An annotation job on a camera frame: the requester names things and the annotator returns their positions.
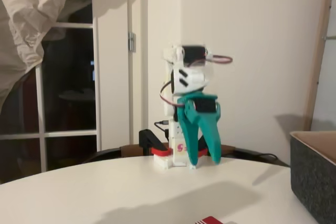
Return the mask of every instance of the storage box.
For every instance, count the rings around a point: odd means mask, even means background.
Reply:
[[[319,224],[336,224],[336,131],[292,132],[291,187]]]

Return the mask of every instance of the white curtain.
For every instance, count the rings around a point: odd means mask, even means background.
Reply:
[[[65,2],[0,0],[0,112],[13,85],[42,62],[44,52],[40,42],[57,20]]]

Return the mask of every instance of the glass door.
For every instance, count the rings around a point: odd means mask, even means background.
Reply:
[[[66,1],[42,41],[42,64],[3,106],[0,183],[129,143],[127,44],[127,0]]]

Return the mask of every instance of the round table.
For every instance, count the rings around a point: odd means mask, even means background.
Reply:
[[[0,185],[0,223],[316,224],[290,188],[290,169],[203,157],[162,170],[153,157],[67,167]]]

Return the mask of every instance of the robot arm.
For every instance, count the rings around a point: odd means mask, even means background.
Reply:
[[[221,143],[217,129],[220,118],[220,105],[215,95],[206,95],[202,91],[209,83],[203,71],[206,61],[231,63],[232,58],[213,56],[204,46],[176,46],[166,50],[167,80],[160,92],[165,101],[165,115],[170,116],[170,147],[173,149],[173,165],[179,166],[179,157],[175,152],[179,146],[186,146],[190,163],[198,161],[198,129],[201,129],[212,159],[220,162]],[[171,94],[162,91],[171,85]]]

